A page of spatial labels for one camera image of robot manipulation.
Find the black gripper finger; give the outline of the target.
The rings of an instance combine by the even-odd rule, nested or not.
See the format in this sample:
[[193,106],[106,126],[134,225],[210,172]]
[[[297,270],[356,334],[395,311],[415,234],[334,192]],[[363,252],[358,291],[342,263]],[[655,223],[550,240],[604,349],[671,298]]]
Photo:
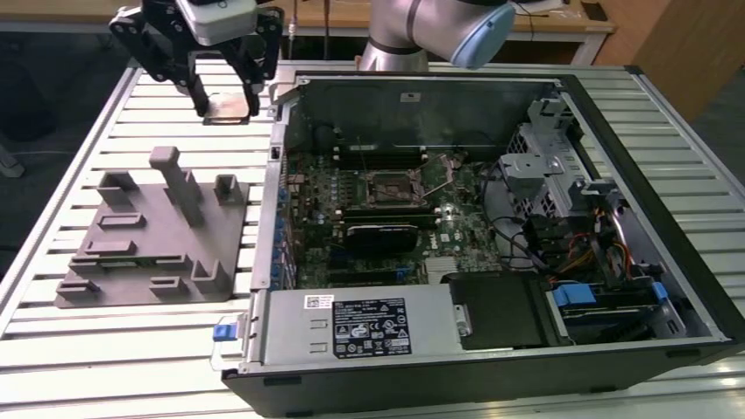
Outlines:
[[197,73],[195,53],[201,50],[177,1],[142,1],[122,8],[110,22],[110,31],[151,77],[170,81],[191,97],[199,116],[210,101]]
[[230,40],[225,44],[225,58],[243,83],[247,115],[261,111],[261,92],[266,82],[275,78],[285,30],[285,9],[261,8],[255,34]]

